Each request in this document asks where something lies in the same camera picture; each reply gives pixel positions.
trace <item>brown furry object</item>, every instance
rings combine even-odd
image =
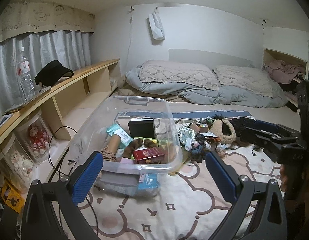
[[[136,149],[138,149],[139,147],[142,146],[143,140],[141,138],[138,139],[134,139],[132,142],[129,143],[129,145],[124,149],[123,151],[123,158],[128,158],[130,159],[130,157],[133,154],[133,151],[135,151]]]
[[[153,148],[153,147],[157,147],[158,144],[157,143],[154,143],[152,140],[150,139],[145,139],[144,140],[144,147],[147,147],[147,148]]]

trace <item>brown cardboard tube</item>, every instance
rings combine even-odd
[[[112,152],[112,153],[117,153],[120,142],[121,142],[121,137],[119,135],[117,135],[117,134],[112,135],[112,137],[111,137],[111,139],[108,143],[107,150],[109,152]]]

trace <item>gray curtain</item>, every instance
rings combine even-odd
[[[89,35],[80,31],[48,31],[25,33],[0,42],[0,117],[11,106],[22,103],[16,74],[17,53],[21,47],[29,60],[37,93],[40,88],[34,78],[50,61],[57,59],[73,71],[91,65]]]

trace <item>pink clothes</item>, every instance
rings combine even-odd
[[[299,72],[305,73],[301,65],[292,65],[275,59],[266,68],[270,77],[277,83],[290,84]]]

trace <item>patterned bed sheet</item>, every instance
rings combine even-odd
[[[261,150],[254,151],[256,156],[253,156],[252,150],[253,145],[234,142],[223,161],[239,175],[246,174],[253,181],[277,179],[280,185],[280,165],[273,163]],[[153,198],[113,195],[96,185],[87,198],[96,212],[98,228],[88,203],[85,201],[78,207],[93,230],[98,230],[100,239],[208,239],[231,207],[223,199],[205,161],[186,162],[179,171],[167,174],[160,192]],[[237,239],[243,236],[255,205],[256,201],[250,204]],[[69,230],[68,233],[68,238],[74,239]]]

